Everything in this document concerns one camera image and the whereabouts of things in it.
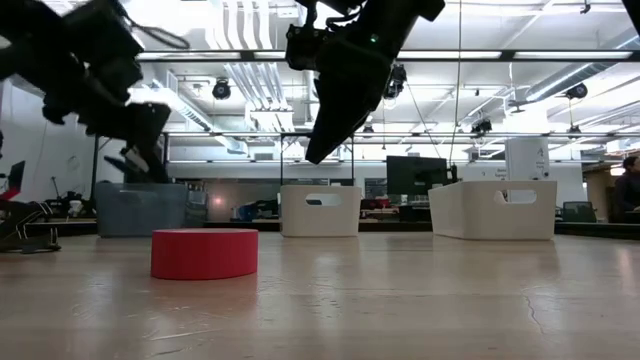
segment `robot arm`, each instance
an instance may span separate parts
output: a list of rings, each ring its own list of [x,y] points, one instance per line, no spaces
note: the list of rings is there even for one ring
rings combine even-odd
[[[640,2],[637,0],[622,0],[624,7],[627,8],[627,13],[633,26],[636,27],[636,31],[640,34]]]
[[[125,140],[168,182],[153,148],[171,110],[167,105],[128,104],[127,89],[142,79],[135,57],[143,51],[116,0],[93,0],[60,17],[35,0],[0,1],[0,80],[18,74],[45,93],[43,115],[63,124],[70,113],[87,134]]]
[[[320,73],[320,110],[306,159],[321,162],[364,123],[389,86],[393,62],[418,17],[433,21],[444,0],[322,0],[345,15],[314,29],[316,0],[297,0],[308,9],[306,24],[291,26],[286,52],[294,70]],[[359,9],[349,15],[350,9]],[[338,22],[357,20],[340,26]]]

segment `white box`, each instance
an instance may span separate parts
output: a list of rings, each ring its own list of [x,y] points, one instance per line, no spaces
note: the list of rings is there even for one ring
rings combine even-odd
[[[437,235],[474,240],[550,240],[555,181],[463,181],[429,190]],[[530,203],[508,203],[503,190],[533,190]]]
[[[281,193],[283,236],[358,236],[362,196],[359,187],[286,185],[281,187]]]

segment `ceiling duct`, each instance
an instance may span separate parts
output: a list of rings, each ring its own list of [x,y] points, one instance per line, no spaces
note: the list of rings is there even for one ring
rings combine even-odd
[[[204,131],[213,131],[213,132],[225,132],[228,129],[222,129],[219,126],[216,126],[212,123],[209,116],[205,115],[198,107],[193,104],[189,99],[182,96],[178,92],[178,78],[173,75],[170,71],[167,71],[166,76],[166,85],[161,84],[159,81],[154,80],[153,86],[156,88],[166,88],[170,90],[176,101],[170,101],[169,105],[171,109],[176,111],[178,114],[182,115],[185,119],[191,120],[194,123],[198,124]],[[229,154],[248,154],[249,147],[245,142],[237,141],[235,139],[224,137],[224,136],[216,136],[215,139],[222,144],[225,148],[227,148],[227,152]]]
[[[602,46],[602,49],[638,50],[640,39],[635,29],[630,29]],[[581,82],[606,71],[618,63],[573,64],[556,72],[529,88],[524,100],[526,103],[538,102],[566,91]]]
[[[605,43],[602,50],[638,50],[640,49],[640,38],[635,29],[629,29],[619,36],[615,37],[611,41]],[[565,67],[564,69],[556,72],[548,78],[540,81],[527,89],[522,97],[516,97],[512,102],[514,105],[524,105],[528,103],[539,102],[555,96],[567,89],[570,89],[581,82],[608,70],[618,63],[588,63],[588,64],[573,64]],[[495,97],[511,96],[514,89],[505,89],[496,94]],[[472,110],[462,121],[477,120],[477,113],[484,114],[492,113],[493,111],[502,107],[504,102],[501,99],[489,99],[481,106]]]
[[[582,130],[586,130],[605,121],[613,121],[621,117],[637,113],[638,105],[640,105],[640,100],[620,106],[604,114],[599,114],[596,116],[588,117],[586,119],[582,119],[580,121],[576,121],[574,122],[574,125],[579,125]]]
[[[178,113],[180,113],[182,116],[184,116],[185,118],[188,118],[190,120],[196,121],[196,122],[204,122],[204,123],[208,124],[209,128],[213,132],[224,132],[225,131],[225,129],[221,129],[220,127],[215,126],[214,124],[212,124],[211,121],[210,121],[210,118],[207,115],[205,115],[202,112],[200,112],[199,110],[197,110],[196,106],[194,104],[192,104],[188,99],[186,99],[183,96],[179,96],[179,97],[180,97],[180,100],[185,105],[184,108],[178,110]],[[230,138],[230,137],[225,137],[225,136],[216,136],[215,139],[220,144],[222,144],[222,146],[227,148],[227,152],[229,154],[235,154],[235,155],[246,155],[246,154],[249,154],[249,147],[247,146],[247,143],[245,143],[245,142],[241,142],[241,141],[235,140],[235,139]]]

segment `black monitor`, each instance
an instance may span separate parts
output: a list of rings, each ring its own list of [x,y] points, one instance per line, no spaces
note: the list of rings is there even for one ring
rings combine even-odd
[[[24,177],[25,162],[20,161],[11,167],[11,172],[8,176],[9,188],[20,191],[22,189],[22,178]]]
[[[387,194],[427,195],[434,185],[447,185],[447,160],[387,156]]]

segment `red puck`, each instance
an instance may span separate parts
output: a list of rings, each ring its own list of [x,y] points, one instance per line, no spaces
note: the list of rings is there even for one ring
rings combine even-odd
[[[168,280],[214,280],[258,270],[258,231],[249,229],[156,230],[151,276]]]

